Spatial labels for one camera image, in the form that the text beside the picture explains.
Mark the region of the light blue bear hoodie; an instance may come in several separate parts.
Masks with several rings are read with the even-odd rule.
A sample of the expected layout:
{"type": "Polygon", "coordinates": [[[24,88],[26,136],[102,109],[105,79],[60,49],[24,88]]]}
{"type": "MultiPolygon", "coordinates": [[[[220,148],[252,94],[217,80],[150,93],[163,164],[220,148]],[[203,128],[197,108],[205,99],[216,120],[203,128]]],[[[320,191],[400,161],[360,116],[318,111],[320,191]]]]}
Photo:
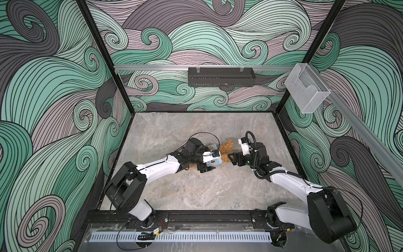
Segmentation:
{"type": "MultiPolygon", "coordinates": [[[[211,144],[208,146],[209,149],[218,150],[216,144],[211,144]]],[[[207,162],[208,167],[217,167],[222,164],[222,158],[220,152],[217,152],[211,156],[213,159],[207,162]]]]}

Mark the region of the brown teddy bear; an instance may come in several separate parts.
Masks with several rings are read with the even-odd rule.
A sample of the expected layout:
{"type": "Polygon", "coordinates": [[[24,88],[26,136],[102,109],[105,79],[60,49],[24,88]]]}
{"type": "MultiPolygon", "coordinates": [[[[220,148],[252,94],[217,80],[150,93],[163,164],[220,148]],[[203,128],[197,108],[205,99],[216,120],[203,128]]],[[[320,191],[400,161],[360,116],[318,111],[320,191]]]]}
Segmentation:
{"type": "Polygon", "coordinates": [[[235,146],[234,140],[227,139],[226,142],[218,148],[218,150],[211,149],[211,152],[209,154],[215,154],[217,152],[220,152],[221,158],[224,159],[228,157],[228,154],[231,152],[234,146],[235,146]]]}

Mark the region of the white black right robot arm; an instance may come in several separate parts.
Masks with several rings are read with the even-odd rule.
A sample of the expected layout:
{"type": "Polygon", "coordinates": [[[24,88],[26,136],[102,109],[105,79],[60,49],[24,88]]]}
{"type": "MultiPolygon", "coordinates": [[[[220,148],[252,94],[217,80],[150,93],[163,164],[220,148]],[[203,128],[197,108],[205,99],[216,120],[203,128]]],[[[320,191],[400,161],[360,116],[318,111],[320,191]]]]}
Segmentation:
{"type": "Polygon", "coordinates": [[[305,204],[304,207],[293,207],[279,202],[269,206],[266,213],[269,226],[283,230],[287,224],[301,226],[327,244],[357,230],[359,225],[339,189],[309,182],[271,161],[266,147],[260,142],[242,143],[241,149],[241,152],[228,155],[233,165],[250,167],[258,179],[283,187],[305,204]]]}

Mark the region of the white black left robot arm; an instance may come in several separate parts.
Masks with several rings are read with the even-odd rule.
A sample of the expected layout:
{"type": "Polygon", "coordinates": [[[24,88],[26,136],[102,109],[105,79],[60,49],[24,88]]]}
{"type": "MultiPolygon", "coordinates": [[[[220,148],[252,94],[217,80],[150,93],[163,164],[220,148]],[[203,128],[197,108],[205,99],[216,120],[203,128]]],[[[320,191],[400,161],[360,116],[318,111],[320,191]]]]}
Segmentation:
{"type": "Polygon", "coordinates": [[[141,199],[147,184],[191,165],[196,165],[201,173],[211,171],[215,167],[209,163],[220,158],[219,150],[212,150],[197,138],[190,138],[183,147],[163,159],[138,165],[126,162],[106,185],[104,193],[117,212],[128,213],[144,223],[153,222],[154,208],[141,199]]]}

